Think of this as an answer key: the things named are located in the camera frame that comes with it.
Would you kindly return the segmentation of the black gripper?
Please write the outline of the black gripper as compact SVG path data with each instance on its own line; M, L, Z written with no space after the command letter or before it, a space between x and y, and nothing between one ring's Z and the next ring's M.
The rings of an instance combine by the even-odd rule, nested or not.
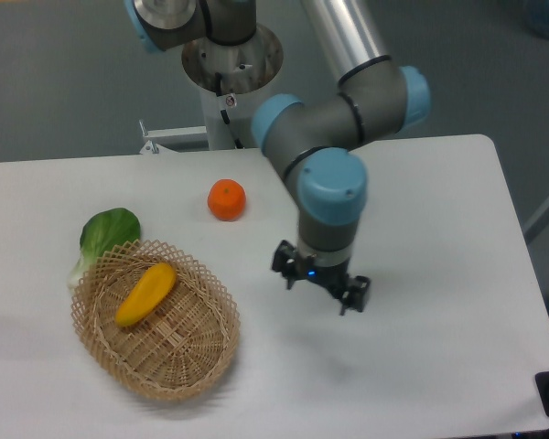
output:
M281 274L287 290L291 290L295 282L303 280L321 286L340 301L341 316L348 310L362 313L370 296L371 279L362 275L350 277L349 258L329 266L317 265L317 261L312 255L302 256L294 245L282 240L274 251L271 270Z

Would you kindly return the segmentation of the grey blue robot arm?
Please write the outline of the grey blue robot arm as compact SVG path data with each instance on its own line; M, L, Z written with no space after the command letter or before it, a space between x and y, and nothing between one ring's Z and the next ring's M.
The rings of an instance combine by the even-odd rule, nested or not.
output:
M124 6L147 50L181 48L183 70L199 90L209 148L258 148L294 200L297 241L278 245L273 270L289 284L321 286L343 310L362 311L371 282L348 269L368 178L353 150L426 118L425 77L393 62L361 1L302 4L338 85L315 106L274 93L284 52L257 21L255 2Z

